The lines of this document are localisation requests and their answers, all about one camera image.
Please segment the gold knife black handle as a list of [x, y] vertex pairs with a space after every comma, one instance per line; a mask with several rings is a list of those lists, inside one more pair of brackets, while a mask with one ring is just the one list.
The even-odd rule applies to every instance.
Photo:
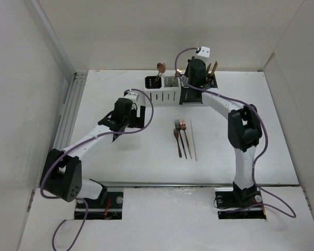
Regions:
[[212, 68], [212, 71], [211, 71], [211, 73], [210, 73], [210, 75], [209, 75], [209, 80], [212, 80], [212, 79], [213, 79], [217, 67], [218, 67], [218, 62], [215, 61], [214, 66], [213, 66], [213, 68]]

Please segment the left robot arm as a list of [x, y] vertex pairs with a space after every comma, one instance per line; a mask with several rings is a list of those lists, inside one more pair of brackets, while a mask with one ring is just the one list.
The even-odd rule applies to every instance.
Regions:
[[114, 109], [100, 120], [85, 137], [62, 150], [52, 149], [43, 168], [40, 187], [56, 198], [71, 202], [88, 199], [94, 207], [102, 207], [107, 200], [106, 188], [96, 181], [84, 179], [83, 167], [102, 147], [125, 134], [126, 128], [144, 128], [145, 106], [137, 116], [138, 94], [129, 92], [118, 98]]

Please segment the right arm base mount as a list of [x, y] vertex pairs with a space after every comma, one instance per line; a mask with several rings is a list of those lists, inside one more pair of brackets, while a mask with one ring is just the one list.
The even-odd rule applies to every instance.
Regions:
[[245, 199], [233, 191], [233, 188], [215, 189], [214, 206], [218, 209], [218, 219], [262, 219], [266, 220], [266, 213], [262, 206], [261, 192], [255, 193]]

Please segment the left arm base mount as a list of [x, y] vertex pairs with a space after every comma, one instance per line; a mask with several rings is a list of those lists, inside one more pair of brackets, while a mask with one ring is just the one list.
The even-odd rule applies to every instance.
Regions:
[[87, 220], [121, 220], [124, 189], [110, 187], [101, 199], [87, 199]]

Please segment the small copper spoon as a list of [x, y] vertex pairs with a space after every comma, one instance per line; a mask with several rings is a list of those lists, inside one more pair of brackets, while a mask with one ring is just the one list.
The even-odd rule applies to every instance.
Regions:
[[157, 74], [156, 78], [159, 78], [160, 75], [164, 72], [164, 65], [162, 63], [158, 63], [156, 68], [157, 68], [157, 71], [158, 71], [158, 74]]

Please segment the large copper spoon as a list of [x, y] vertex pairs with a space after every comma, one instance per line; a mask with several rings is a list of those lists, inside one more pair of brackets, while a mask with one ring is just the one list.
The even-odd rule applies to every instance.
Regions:
[[157, 76], [155, 78], [155, 83], [159, 80], [161, 75], [163, 73], [165, 73], [165, 71], [166, 71], [166, 64], [165, 63], [158, 63], [156, 68], [157, 68], [158, 74], [157, 74]]

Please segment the metal chopstick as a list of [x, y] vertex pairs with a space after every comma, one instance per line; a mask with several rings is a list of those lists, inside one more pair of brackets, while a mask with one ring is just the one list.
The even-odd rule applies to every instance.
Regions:
[[196, 144], [195, 144], [195, 138], [194, 138], [193, 123], [192, 123], [191, 119], [190, 119], [190, 128], [191, 128], [191, 133], [192, 133], [192, 141], [193, 141], [195, 161], [197, 161]]

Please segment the gold fork dark handle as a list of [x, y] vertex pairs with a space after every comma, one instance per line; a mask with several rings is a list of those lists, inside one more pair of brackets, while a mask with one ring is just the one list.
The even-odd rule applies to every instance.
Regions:
[[181, 69], [176, 69], [175, 75], [172, 80], [172, 86], [175, 86], [177, 84], [177, 78], [181, 75], [182, 70]]

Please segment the black fork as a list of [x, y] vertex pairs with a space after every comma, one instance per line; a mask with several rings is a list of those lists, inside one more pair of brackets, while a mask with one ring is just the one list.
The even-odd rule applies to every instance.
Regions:
[[187, 159], [187, 154], [186, 154], [186, 150], [185, 150], [185, 145], [184, 145], [184, 141], [183, 141], [183, 138], [182, 138], [182, 135], [181, 135], [181, 124], [180, 124], [180, 120], [179, 120], [179, 119], [176, 119], [176, 120], [175, 120], [175, 130], [177, 131], [178, 138], [180, 138], [181, 146], [182, 146], [182, 149], [183, 149], [185, 158]]

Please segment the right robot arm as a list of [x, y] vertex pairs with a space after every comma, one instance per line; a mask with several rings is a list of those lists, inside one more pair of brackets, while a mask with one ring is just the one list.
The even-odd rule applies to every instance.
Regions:
[[221, 114], [228, 122], [228, 140], [235, 152], [235, 178], [232, 191], [220, 196], [232, 207], [241, 207], [259, 194], [254, 179], [254, 155], [260, 138], [267, 132], [257, 108], [218, 92], [214, 77], [209, 77], [203, 60], [188, 60], [187, 81], [182, 84], [180, 103], [201, 101]]

